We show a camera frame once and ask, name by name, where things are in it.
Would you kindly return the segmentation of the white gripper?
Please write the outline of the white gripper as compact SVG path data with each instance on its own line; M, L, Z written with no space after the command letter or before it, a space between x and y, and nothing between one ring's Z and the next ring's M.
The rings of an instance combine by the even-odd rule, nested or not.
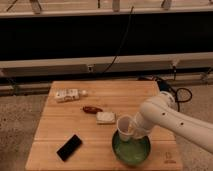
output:
M131 126L133 129L133 138L141 139L152 131L154 124L145 119L140 113L137 113L133 116Z

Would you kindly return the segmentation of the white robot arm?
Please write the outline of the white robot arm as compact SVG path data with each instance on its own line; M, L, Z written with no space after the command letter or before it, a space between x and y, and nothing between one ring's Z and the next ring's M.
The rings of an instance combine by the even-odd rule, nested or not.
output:
M174 110L174 103L174 97L166 91L146 99L133 117L139 136L150 134L159 125L213 154L213 124Z

